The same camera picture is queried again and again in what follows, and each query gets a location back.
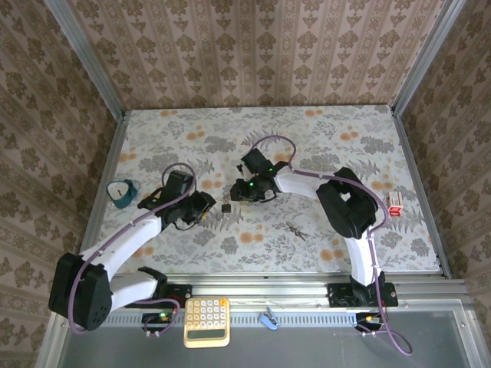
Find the floral table cover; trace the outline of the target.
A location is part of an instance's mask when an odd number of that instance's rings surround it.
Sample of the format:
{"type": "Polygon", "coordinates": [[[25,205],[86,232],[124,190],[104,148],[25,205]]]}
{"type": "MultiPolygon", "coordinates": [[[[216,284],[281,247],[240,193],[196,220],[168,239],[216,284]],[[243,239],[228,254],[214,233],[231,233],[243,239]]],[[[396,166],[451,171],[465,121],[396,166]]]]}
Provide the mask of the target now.
{"type": "Polygon", "coordinates": [[[121,267],[167,274],[348,272],[347,246],[319,202],[282,194],[265,204],[222,205],[241,176],[236,166],[252,146],[273,163],[332,173],[347,167],[381,199],[400,192],[404,209],[376,232],[384,271],[437,273],[433,249],[392,114],[386,106],[256,107],[139,110],[130,114],[116,180],[140,183],[144,198],[166,167],[194,169],[216,204],[191,229],[174,227],[148,241],[121,267]],[[308,235],[295,237],[286,222],[308,235]]]}

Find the blue stapler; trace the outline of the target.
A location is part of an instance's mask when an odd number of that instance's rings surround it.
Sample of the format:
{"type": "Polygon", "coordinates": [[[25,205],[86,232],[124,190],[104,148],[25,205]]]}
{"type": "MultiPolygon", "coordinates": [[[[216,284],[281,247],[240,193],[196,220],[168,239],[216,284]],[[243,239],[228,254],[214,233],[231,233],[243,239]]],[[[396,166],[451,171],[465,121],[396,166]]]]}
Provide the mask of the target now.
{"type": "Polygon", "coordinates": [[[259,322],[264,327],[273,331],[276,331],[280,326],[278,318],[274,315],[270,307],[267,307],[265,312],[259,315],[259,322]]]}

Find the aluminium side rail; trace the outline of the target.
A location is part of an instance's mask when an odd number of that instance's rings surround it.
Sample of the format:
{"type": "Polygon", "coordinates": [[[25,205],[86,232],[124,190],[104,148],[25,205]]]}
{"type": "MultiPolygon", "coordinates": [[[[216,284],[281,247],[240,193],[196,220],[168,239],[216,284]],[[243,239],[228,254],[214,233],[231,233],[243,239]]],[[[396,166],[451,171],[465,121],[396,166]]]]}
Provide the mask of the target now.
{"type": "Polygon", "coordinates": [[[409,139],[407,138],[406,131],[400,116],[391,110],[394,125],[399,136],[402,150],[404,151],[405,159],[408,169],[413,180],[415,192],[417,194],[418,201],[420,203],[421,211],[427,225],[430,239],[432,241],[433,249],[437,255],[437,259],[440,265],[441,274],[446,279],[452,279],[452,271],[450,269],[449,262],[446,257],[445,249],[440,239],[440,234],[437,229],[436,222],[434,221],[433,214],[431,212],[430,203],[428,202],[427,195],[425,193],[422,180],[417,168],[417,163],[414,159],[412,149],[410,147],[409,139]]]}
{"type": "Polygon", "coordinates": [[[96,246],[96,249],[99,249],[98,239],[100,237],[104,214],[106,212],[108,202],[110,201],[106,188],[110,182],[114,181],[115,172],[117,170],[119,157],[126,136],[129,118],[130,112],[125,113],[116,125],[114,136],[104,164],[101,180],[97,187],[90,217],[82,239],[80,253],[92,248],[93,246],[96,246]]]}

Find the aluminium mounting rail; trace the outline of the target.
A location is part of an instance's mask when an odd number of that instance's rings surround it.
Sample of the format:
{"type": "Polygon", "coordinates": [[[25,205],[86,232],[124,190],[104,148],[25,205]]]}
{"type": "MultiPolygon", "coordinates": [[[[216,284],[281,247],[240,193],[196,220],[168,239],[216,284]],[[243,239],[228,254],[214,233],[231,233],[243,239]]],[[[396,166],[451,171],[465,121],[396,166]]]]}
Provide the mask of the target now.
{"type": "MultiPolygon", "coordinates": [[[[252,299],[279,299],[291,298],[299,301],[301,298],[314,303],[315,298],[328,300],[328,284],[350,283],[360,286],[348,276],[340,275],[188,275],[167,278],[168,284],[191,284],[193,296],[222,295],[226,297],[252,298],[252,299]]],[[[463,281],[446,279],[441,276],[390,276],[381,279],[376,285],[377,296],[384,283],[395,286],[398,303],[406,299],[453,299],[466,297],[466,287],[463,281]]]]}

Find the red and white small box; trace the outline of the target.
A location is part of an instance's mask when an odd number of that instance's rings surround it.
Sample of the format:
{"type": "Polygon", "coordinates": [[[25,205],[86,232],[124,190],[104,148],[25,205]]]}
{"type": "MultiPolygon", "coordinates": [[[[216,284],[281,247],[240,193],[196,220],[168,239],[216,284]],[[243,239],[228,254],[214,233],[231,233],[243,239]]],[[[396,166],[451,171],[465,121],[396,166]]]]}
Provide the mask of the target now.
{"type": "Polygon", "coordinates": [[[387,194],[387,209],[391,217],[401,217],[404,206],[400,192],[389,192],[387,194]]]}

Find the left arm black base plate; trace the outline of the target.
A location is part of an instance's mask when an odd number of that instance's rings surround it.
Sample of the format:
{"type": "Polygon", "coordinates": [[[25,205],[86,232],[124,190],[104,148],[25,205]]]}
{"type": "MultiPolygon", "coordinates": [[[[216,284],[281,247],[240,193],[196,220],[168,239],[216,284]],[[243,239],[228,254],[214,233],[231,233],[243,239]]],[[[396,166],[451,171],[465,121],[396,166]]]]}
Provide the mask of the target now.
{"type": "MultiPolygon", "coordinates": [[[[180,307],[184,307],[186,301],[193,296],[193,287],[191,284],[168,284],[165,292],[159,292],[153,299],[173,299],[180,304],[180,307]]],[[[125,308],[141,308],[141,309],[169,309],[174,308],[175,305],[171,302],[160,302],[155,304],[129,304],[125,308]]]]}

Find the aluminium frame post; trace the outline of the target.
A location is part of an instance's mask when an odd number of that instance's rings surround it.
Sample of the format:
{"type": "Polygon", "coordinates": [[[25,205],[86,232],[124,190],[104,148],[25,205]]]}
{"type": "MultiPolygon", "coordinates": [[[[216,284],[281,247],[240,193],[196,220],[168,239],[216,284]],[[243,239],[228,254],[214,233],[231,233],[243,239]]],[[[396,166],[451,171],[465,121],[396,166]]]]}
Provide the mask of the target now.
{"type": "Polygon", "coordinates": [[[107,109],[117,122],[124,118],[125,108],[117,96],[103,65],[99,62],[94,47],[84,34],[81,23],[70,9],[68,0],[44,0],[69,44],[94,83],[107,109]]]}
{"type": "Polygon", "coordinates": [[[394,116],[400,117],[406,109],[465,4],[466,0],[444,1],[436,21],[392,103],[391,109],[394,116]]]}

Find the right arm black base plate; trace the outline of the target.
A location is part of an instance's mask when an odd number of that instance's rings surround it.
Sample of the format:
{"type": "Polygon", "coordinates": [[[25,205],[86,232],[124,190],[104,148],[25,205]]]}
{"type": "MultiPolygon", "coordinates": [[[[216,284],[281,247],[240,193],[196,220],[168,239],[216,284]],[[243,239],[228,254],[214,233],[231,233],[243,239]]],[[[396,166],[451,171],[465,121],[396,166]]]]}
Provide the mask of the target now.
{"type": "MultiPolygon", "coordinates": [[[[377,307],[376,285],[368,287],[354,286],[350,283],[328,284],[328,300],[330,307],[377,307]]],[[[384,283],[380,287],[383,307],[399,305],[394,284],[384,283]]]]}

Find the grey metal panel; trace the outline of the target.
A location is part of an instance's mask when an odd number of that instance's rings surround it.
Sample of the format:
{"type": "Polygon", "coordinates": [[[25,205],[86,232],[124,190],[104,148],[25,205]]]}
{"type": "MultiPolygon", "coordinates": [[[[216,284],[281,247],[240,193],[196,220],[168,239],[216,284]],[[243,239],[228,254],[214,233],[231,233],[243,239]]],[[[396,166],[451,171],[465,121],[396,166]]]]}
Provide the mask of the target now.
{"type": "Polygon", "coordinates": [[[404,356],[386,336],[353,329],[240,327],[226,347],[189,349],[183,329],[146,337],[133,328],[101,328],[69,336],[56,368],[470,368],[453,331],[404,331],[404,356]]]}

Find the yellow calculator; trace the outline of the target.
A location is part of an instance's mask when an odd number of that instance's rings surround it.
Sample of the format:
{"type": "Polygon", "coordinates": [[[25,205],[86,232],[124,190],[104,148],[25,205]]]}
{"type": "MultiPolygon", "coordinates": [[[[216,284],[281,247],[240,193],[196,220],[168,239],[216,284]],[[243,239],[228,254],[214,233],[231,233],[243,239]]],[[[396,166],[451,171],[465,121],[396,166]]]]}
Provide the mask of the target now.
{"type": "Polygon", "coordinates": [[[226,297],[191,297],[185,303],[183,343],[190,349],[226,347],[230,303],[226,297]]]}

